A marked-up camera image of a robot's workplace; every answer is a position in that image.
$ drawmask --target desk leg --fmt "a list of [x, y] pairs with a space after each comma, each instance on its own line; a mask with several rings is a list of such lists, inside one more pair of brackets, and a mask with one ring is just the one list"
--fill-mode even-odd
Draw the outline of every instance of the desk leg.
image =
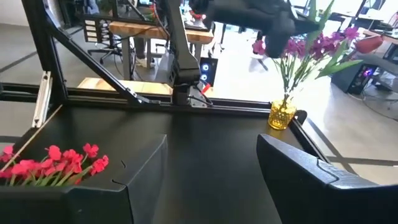
[[130, 52], [130, 38], [123, 37], [122, 40], [122, 55], [123, 55], [123, 78], [125, 80], [133, 80], [134, 75], [131, 73], [131, 52]]
[[147, 39], [147, 69], [150, 69], [151, 62], [152, 62], [151, 41], [150, 39]]
[[200, 57], [201, 57], [201, 47], [202, 47], [202, 44], [195, 44], [195, 58], [197, 58], [199, 63], [200, 63]]

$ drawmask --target vase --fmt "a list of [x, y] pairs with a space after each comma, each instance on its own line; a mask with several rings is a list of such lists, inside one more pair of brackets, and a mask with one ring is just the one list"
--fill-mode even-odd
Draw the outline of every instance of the vase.
[[288, 101], [284, 106], [283, 100], [272, 102], [268, 124], [276, 130], [285, 130], [296, 113], [296, 106]]

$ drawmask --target wall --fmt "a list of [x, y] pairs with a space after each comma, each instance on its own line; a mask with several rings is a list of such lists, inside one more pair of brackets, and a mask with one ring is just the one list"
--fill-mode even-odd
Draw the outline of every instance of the wall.
[[0, 0], [0, 23], [28, 26], [21, 0]]

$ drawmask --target flower bouquet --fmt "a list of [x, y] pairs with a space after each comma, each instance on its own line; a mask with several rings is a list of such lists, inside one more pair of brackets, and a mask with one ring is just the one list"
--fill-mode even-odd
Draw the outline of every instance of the flower bouquet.
[[61, 152], [58, 146], [50, 146], [48, 155], [41, 161], [32, 159], [16, 161], [12, 146], [4, 148], [0, 162], [6, 165], [0, 171], [0, 180], [6, 186], [59, 187], [79, 184], [82, 179], [105, 170], [107, 156], [97, 159], [98, 146], [85, 144], [85, 155], [74, 149]]
[[[287, 128], [292, 120], [296, 107], [292, 104], [294, 92], [300, 89], [300, 84], [307, 80], [314, 80], [338, 72], [355, 65], [360, 60], [341, 60], [343, 53], [348, 50], [350, 43], [359, 36], [356, 28], [347, 28], [344, 32], [335, 32], [331, 37], [323, 35], [323, 28], [328, 20], [331, 7], [329, 4], [320, 18], [319, 30], [306, 36], [292, 37], [280, 59], [274, 60], [278, 72], [282, 75], [284, 97], [272, 102], [269, 125], [278, 130]], [[308, 18], [316, 21], [316, 0], [310, 1]]]

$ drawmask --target black table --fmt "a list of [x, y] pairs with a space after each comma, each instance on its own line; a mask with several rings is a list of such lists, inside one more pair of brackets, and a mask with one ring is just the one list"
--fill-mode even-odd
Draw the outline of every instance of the black table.
[[316, 154], [297, 120], [285, 131], [274, 131], [266, 114], [81, 106], [62, 106], [22, 154], [37, 157], [51, 144], [70, 149], [90, 142], [113, 161], [118, 151], [133, 150], [154, 135], [166, 134], [168, 165], [154, 223], [281, 223], [256, 156], [256, 139], [262, 133]]

